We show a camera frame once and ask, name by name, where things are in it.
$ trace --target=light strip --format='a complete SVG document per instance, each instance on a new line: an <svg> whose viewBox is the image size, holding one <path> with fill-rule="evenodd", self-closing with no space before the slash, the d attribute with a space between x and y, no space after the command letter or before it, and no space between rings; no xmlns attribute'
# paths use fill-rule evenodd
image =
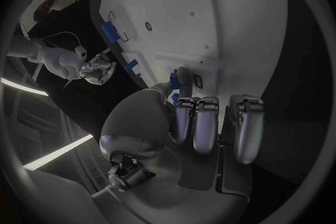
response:
<svg viewBox="0 0 336 224"><path fill-rule="evenodd" d="M4 83L5 85L8 85L8 86L11 86L11 87L14 87L14 88L18 88L18 89L23 90L23 91L28 91L28 92L32 92L34 94L41 94L41 95L48 96L48 94L46 94L46 92L44 92L44 91L34 90L33 88L28 88L28 87L19 85L17 83L11 82L11 81L6 80L4 78L1 78L1 82Z"/></svg>
<svg viewBox="0 0 336 224"><path fill-rule="evenodd" d="M79 146L80 144L84 143L85 141L89 140L90 138L92 138L93 136L91 134L89 134L88 136L86 137L83 137L65 147L62 147L61 149L59 150L56 150L55 152L53 153L50 153L42 158L39 158L38 160L36 161L33 161L27 165L24 165L23 168L27 169L27 170L30 170L30 171L34 171L36 170L37 168L47 164L48 162L52 161L52 160L55 160L57 157L63 155L64 153L67 153L68 151L72 150L73 148Z"/></svg>

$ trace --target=white curved surface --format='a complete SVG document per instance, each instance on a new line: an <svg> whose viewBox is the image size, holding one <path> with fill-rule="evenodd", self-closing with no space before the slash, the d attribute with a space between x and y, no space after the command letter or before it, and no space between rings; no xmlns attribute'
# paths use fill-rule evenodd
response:
<svg viewBox="0 0 336 224"><path fill-rule="evenodd" d="M203 80L195 96L218 96L220 128L232 94L262 95L286 33L287 0L102 0L104 21L118 6L137 34L118 41L126 61L140 59L134 72L151 87L189 68Z"/></svg>

